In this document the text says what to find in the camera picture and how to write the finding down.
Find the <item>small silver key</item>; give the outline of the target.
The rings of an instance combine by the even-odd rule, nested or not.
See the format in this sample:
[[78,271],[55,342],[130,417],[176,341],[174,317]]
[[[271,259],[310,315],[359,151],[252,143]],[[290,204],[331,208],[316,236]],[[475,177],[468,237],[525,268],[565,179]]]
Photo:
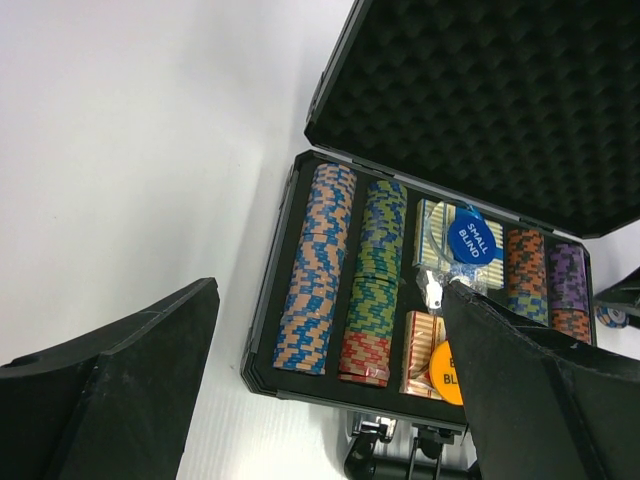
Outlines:
[[430,313],[442,310],[443,289],[446,284],[446,274],[422,266],[416,275],[416,283],[421,291],[423,301]]

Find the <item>red playing card box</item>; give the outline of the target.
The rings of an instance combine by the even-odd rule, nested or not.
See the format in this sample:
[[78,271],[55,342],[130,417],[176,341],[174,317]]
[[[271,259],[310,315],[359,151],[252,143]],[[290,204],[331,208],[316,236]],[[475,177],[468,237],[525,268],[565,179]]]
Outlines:
[[442,400],[430,379],[429,365],[433,352],[445,340],[442,317],[419,311],[407,313],[400,383],[402,394]]

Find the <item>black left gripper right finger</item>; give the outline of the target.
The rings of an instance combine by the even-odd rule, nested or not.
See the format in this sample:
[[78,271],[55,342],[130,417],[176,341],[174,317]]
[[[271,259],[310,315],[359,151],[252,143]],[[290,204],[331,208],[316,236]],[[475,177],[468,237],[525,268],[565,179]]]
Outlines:
[[638,360],[458,281],[444,289],[443,313],[483,478],[638,478]]

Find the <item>clear round dealer button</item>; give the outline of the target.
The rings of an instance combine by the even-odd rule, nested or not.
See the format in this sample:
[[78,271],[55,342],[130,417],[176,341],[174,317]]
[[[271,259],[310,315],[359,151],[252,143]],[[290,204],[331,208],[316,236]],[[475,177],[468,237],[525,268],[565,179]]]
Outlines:
[[424,199],[422,203],[422,259],[426,264],[444,268],[461,264],[449,245],[449,229],[461,215],[476,216],[467,203],[447,203]]

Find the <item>blue small blind button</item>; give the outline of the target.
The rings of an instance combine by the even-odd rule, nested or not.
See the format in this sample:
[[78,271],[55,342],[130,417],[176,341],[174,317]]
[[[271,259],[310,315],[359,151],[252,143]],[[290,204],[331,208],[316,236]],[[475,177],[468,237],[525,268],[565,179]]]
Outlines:
[[455,209],[447,230],[447,245],[453,258],[460,263],[484,266],[495,258],[495,236],[485,219],[476,212]]

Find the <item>stack of poker chips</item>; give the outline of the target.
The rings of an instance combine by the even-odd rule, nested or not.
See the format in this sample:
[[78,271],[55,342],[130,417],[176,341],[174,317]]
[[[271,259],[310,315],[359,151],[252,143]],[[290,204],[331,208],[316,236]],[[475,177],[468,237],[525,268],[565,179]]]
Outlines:
[[629,315],[624,311],[599,305],[594,313],[596,319],[605,327],[623,329],[629,325]]

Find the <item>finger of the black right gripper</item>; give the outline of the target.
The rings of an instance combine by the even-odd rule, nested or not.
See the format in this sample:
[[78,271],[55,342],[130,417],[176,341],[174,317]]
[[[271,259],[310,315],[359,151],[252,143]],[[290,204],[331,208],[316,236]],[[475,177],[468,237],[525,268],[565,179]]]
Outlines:
[[594,302],[638,317],[640,315],[639,291],[640,268],[637,268],[618,283],[597,293],[594,296]]

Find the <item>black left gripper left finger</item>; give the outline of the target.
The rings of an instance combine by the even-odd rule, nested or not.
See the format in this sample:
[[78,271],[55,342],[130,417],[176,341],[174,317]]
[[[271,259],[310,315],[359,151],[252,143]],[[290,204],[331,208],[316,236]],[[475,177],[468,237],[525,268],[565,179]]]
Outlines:
[[172,479],[220,298],[202,278],[1,368],[5,479]]

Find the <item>blue playing card box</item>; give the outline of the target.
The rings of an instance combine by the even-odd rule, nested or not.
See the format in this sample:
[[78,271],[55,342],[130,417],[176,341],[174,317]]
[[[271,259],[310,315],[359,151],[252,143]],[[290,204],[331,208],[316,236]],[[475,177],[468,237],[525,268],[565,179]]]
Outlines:
[[504,229],[474,207],[422,199],[417,204],[413,263],[482,287],[504,287]]

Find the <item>yellow big blind button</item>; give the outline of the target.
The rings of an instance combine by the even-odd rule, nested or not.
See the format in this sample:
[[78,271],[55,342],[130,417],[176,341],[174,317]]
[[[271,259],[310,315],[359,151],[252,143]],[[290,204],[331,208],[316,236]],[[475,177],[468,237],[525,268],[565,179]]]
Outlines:
[[462,406],[463,398],[448,340],[442,342],[432,353],[429,377],[437,393],[449,404]]

